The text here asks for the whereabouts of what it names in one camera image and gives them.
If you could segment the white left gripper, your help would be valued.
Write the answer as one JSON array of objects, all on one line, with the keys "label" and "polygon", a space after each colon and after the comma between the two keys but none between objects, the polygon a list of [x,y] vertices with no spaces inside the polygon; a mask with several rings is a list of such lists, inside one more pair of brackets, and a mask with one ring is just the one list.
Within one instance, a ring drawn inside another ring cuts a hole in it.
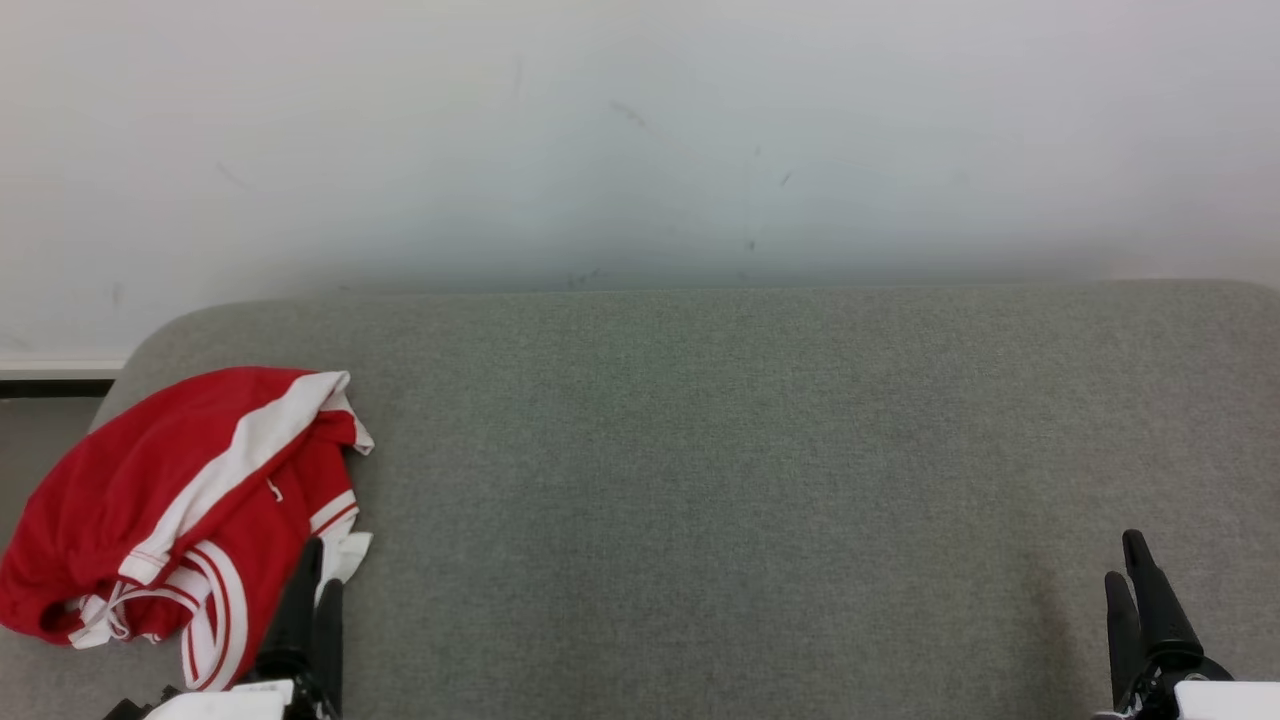
[{"label": "white left gripper", "polygon": [[[320,719],[342,716],[343,589],[338,579],[315,592],[323,570],[324,544],[310,538],[285,583],[276,611],[257,652],[257,679],[228,691],[163,689],[154,703],[120,700],[106,719]],[[289,679],[310,670],[320,703]]]}]

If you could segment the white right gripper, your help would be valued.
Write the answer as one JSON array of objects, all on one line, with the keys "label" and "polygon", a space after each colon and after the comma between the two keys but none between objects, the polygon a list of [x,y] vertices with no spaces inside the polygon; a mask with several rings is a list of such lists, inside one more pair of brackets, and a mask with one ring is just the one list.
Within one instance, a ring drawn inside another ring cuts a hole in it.
[{"label": "white right gripper", "polygon": [[1199,662],[1203,646],[1144,536],[1125,530],[1123,551],[1134,598],[1124,575],[1105,574],[1114,708],[1094,716],[1277,719],[1277,682],[1240,682],[1210,660]]}]

